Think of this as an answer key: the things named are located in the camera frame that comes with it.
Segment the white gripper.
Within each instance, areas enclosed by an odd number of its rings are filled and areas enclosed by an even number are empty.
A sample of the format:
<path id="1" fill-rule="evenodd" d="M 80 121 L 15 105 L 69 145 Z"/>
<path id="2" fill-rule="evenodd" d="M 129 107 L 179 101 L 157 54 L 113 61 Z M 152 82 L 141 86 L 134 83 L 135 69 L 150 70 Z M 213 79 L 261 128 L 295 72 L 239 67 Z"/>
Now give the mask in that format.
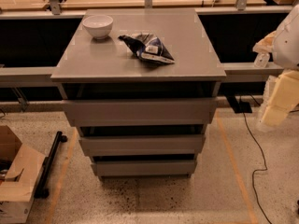
<path id="1" fill-rule="evenodd" d="M 252 50 L 256 53 L 271 53 L 276 32 L 266 35 Z M 299 104 L 299 72 L 286 70 L 278 77 L 270 76 L 264 87 L 257 129 L 272 131 L 279 126 Z"/>

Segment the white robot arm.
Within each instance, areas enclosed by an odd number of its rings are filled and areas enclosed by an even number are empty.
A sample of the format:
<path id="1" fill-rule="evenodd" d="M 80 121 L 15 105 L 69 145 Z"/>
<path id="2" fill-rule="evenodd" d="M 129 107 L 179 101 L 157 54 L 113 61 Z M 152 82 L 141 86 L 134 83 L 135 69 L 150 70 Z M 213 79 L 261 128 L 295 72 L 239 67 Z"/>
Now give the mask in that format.
<path id="1" fill-rule="evenodd" d="M 272 131 L 299 104 L 299 5 L 252 50 L 257 53 L 255 67 L 266 67 L 273 58 L 284 69 L 278 77 L 267 79 L 258 116 L 258 129 Z"/>

